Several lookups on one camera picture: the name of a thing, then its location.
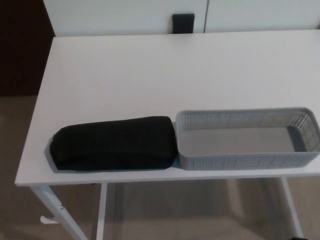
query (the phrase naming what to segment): white metal leg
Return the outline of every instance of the white metal leg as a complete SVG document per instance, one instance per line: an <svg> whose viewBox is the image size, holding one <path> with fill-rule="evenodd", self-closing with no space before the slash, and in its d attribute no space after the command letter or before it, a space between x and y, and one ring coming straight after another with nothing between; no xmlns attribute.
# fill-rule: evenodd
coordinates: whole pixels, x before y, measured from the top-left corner
<svg viewBox="0 0 320 240"><path fill-rule="evenodd" d="M96 240L104 239L107 191L108 183L102 183L100 193L99 216L96 227Z"/></svg>
<svg viewBox="0 0 320 240"><path fill-rule="evenodd" d="M297 214L297 211L296 211L294 200L293 200L293 198L291 196L291 192L290 192L290 188L289 188L289 185L288 185L287 178L286 177L281 177L281 182L282 182L282 185L283 185L283 189L284 189L284 192L285 192L287 203L289 205L291 219L292 219L292 223L293 223L293 226L294 226L296 237L303 238L304 235L303 235L302 230L301 230L298 214Z"/></svg>
<svg viewBox="0 0 320 240"><path fill-rule="evenodd" d="M75 220L59 201L49 186L32 186L32 191L38 196L43 204L51 211L55 220L71 234L75 240L88 240Z"/></svg>

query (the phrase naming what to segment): gray plastic basket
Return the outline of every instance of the gray plastic basket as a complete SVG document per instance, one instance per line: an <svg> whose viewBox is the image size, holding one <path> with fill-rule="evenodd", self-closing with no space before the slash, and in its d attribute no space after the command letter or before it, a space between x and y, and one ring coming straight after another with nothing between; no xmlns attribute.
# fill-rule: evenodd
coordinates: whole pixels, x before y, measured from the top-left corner
<svg viewBox="0 0 320 240"><path fill-rule="evenodd" d="M320 130L307 108L186 110L176 116L185 170L299 168L320 153Z"/></svg>

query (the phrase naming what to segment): black cushion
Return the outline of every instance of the black cushion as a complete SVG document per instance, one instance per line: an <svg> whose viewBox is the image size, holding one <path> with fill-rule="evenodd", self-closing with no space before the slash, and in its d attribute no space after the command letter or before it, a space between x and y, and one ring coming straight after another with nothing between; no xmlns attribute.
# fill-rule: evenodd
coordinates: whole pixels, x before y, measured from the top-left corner
<svg viewBox="0 0 320 240"><path fill-rule="evenodd" d="M166 169L177 143L170 118L152 116L64 127L53 136L50 154L58 170Z"/></svg>

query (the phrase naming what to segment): beige carpet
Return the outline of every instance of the beige carpet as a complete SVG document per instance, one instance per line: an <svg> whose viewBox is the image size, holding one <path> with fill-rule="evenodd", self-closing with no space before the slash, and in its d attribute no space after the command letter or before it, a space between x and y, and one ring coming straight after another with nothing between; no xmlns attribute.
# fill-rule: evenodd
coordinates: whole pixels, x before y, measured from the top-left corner
<svg viewBox="0 0 320 240"><path fill-rule="evenodd" d="M69 240L43 225L48 210L14 180L35 97L0 98L0 240ZM289 180L304 235L320 239L320 178ZM53 188L94 239L100 186ZM117 183L108 186L105 240L285 240L292 229L277 179Z"/></svg>

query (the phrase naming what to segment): white desk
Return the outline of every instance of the white desk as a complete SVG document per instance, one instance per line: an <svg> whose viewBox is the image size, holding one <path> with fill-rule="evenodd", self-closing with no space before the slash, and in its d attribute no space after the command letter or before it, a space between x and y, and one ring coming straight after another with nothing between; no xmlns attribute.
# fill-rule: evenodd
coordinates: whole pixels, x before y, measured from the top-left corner
<svg viewBox="0 0 320 240"><path fill-rule="evenodd" d="M319 30L56 37L15 183L31 187L84 240L50 185L102 183L104 208L111 182L319 175L320 157L291 169L58 173L45 151L67 125L155 115L174 121L181 110L308 107L320 122L319 63Z"/></svg>

